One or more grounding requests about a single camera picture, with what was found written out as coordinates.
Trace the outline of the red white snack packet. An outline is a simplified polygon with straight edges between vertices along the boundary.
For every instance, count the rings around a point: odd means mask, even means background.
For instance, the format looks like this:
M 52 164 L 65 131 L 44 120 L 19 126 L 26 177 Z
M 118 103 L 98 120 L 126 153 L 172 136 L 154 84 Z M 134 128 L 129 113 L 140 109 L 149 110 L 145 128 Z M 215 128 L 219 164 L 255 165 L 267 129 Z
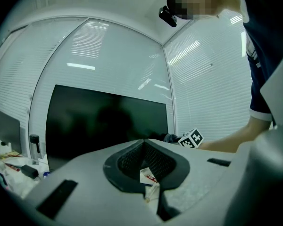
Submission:
M 6 163 L 6 162 L 5 162 L 4 164 L 5 164 L 7 167 L 13 169 L 14 171 L 17 171 L 17 172 L 21 171 L 21 167 L 20 167 L 20 166 L 13 165 L 13 164 Z

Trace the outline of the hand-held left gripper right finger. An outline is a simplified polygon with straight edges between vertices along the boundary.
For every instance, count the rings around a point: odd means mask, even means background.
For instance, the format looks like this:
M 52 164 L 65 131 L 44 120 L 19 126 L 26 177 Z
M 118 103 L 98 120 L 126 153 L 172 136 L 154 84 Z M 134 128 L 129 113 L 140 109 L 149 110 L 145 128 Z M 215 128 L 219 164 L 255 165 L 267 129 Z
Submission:
M 228 223 L 228 211 L 248 158 L 248 145 L 242 144 L 236 153 L 188 149 L 149 139 L 149 143 L 167 149 L 189 162 L 190 171 L 176 189 L 165 190 L 169 208 L 177 216 L 163 221 L 151 214 L 154 222 L 144 226 L 237 226 Z

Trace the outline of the slim red packet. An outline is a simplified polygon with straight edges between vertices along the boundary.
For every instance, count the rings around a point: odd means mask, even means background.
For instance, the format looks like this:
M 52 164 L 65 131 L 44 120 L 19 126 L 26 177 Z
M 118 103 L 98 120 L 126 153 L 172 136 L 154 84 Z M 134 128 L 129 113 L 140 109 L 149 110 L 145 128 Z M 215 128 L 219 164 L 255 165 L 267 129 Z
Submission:
M 156 180 L 156 178 L 152 174 L 149 167 L 147 167 L 147 168 L 140 170 L 140 182 L 144 183 L 144 184 L 152 185 L 154 183 L 157 183 L 158 181 Z

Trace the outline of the large black monitor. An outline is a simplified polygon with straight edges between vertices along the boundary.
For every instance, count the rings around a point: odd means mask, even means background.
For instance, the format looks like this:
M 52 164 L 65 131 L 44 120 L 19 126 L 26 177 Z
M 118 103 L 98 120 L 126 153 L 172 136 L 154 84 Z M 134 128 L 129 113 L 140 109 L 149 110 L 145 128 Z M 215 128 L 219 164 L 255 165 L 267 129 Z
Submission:
M 56 85 L 45 129 L 49 169 L 85 153 L 133 140 L 163 139 L 167 133 L 164 103 Z

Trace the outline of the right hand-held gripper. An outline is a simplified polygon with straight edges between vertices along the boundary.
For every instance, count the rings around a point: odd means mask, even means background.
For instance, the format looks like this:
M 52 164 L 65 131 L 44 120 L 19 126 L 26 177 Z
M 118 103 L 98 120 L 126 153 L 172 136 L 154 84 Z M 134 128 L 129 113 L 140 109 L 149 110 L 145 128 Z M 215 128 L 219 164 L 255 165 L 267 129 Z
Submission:
M 184 134 L 184 136 L 179 139 L 178 143 L 183 147 L 198 148 L 202 144 L 203 140 L 204 138 L 202 134 L 197 128 L 194 128 Z

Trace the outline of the yellow snack packet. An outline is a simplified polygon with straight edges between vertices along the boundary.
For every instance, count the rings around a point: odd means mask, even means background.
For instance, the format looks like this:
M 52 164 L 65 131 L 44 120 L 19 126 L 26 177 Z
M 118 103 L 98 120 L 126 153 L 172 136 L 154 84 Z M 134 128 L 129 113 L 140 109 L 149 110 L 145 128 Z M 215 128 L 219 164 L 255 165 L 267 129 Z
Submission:
M 0 155 L 1 160 L 7 160 L 9 158 L 18 158 L 18 157 L 22 157 L 22 155 L 16 151 L 7 152 Z

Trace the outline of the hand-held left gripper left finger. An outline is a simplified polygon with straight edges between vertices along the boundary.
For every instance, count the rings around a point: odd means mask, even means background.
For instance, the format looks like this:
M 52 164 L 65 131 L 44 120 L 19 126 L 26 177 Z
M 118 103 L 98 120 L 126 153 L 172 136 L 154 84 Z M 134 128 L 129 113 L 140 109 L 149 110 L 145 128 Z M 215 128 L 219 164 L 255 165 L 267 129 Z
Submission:
M 25 201 L 39 206 L 64 180 L 77 186 L 55 217 L 66 226 L 155 226 L 160 218 L 151 211 L 142 194 L 116 189 L 105 177 L 103 164 L 112 154 L 131 146 L 126 142 L 80 155 L 43 179 Z

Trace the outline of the person's dark striped shirt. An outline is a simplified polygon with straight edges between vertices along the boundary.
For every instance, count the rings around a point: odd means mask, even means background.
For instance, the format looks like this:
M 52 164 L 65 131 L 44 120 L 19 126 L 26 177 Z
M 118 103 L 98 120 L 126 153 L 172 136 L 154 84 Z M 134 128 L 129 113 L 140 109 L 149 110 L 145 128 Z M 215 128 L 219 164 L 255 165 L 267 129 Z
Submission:
M 240 0 L 251 70 L 250 116 L 273 121 L 260 89 L 283 58 L 283 0 Z

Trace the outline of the black power adapter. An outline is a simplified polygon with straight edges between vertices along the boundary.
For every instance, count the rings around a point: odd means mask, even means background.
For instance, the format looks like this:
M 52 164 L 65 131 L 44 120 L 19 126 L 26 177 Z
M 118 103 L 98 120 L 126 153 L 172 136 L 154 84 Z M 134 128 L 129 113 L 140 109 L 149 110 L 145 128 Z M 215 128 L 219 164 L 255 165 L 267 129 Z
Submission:
M 29 165 L 24 165 L 20 167 L 20 170 L 25 176 L 31 179 L 35 179 L 39 176 L 38 170 L 33 167 L 30 167 Z

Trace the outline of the black-capped clear water bottle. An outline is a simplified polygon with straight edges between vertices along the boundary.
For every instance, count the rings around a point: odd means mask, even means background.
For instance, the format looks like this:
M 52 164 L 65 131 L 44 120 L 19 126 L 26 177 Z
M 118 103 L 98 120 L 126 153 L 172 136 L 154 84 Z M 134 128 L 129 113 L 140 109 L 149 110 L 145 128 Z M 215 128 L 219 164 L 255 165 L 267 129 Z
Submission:
M 36 134 L 31 134 L 29 136 L 30 142 L 30 153 L 31 158 L 33 160 L 33 165 L 39 165 L 39 156 L 40 156 L 40 139 L 39 136 Z

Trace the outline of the grey side monitor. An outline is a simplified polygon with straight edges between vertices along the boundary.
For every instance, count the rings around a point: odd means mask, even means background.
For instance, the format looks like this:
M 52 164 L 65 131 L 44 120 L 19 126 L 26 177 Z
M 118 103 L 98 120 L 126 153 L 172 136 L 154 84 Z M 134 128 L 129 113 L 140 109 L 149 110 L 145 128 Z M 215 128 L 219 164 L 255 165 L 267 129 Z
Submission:
M 0 141 L 11 143 L 12 150 L 22 153 L 20 121 L 0 111 Z

